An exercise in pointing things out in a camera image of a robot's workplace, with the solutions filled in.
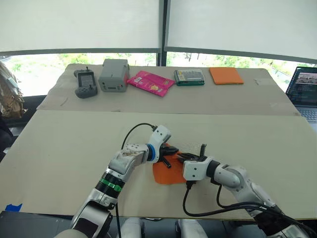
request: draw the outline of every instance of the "gray box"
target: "gray box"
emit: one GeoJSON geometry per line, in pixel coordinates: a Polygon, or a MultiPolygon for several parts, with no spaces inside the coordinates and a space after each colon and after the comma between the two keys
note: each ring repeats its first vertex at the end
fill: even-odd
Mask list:
{"type": "Polygon", "coordinates": [[[126,59],[105,59],[98,79],[104,92],[125,92],[129,79],[129,64],[126,59]]]}

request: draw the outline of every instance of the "laptop screen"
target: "laptop screen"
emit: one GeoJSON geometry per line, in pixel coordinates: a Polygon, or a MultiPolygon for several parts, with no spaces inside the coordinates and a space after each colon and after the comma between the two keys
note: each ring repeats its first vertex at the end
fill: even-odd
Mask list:
{"type": "Polygon", "coordinates": [[[297,67],[286,95],[294,105],[317,107],[317,68],[297,67]]]}

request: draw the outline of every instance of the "white roller shade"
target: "white roller shade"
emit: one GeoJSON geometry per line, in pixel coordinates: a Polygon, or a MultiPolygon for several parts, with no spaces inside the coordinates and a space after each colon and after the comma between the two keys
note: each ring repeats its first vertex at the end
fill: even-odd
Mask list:
{"type": "Polygon", "coordinates": [[[158,52],[159,14],[159,0],[3,0],[0,52],[84,48],[158,52]]]}
{"type": "Polygon", "coordinates": [[[317,62],[317,0],[170,0],[168,15],[167,51],[317,62]]]}

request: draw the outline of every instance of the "device screen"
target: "device screen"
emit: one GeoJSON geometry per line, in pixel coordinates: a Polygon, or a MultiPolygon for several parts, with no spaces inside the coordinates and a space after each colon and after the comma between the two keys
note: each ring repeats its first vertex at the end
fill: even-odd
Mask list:
{"type": "Polygon", "coordinates": [[[93,77],[91,75],[81,75],[80,80],[81,80],[81,87],[94,85],[93,77]]]}
{"type": "Polygon", "coordinates": [[[317,106],[317,73],[300,72],[288,97],[295,105],[317,106]]]}

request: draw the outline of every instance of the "blue ring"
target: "blue ring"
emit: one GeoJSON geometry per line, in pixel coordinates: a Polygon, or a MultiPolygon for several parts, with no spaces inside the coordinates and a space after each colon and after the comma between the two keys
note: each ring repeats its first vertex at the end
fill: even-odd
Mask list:
{"type": "Polygon", "coordinates": [[[150,161],[153,161],[155,158],[155,149],[154,149],[153,145],[151,145],[151,144],[147,144],[147,145],[152,149],[152,158],[150,161]]]}

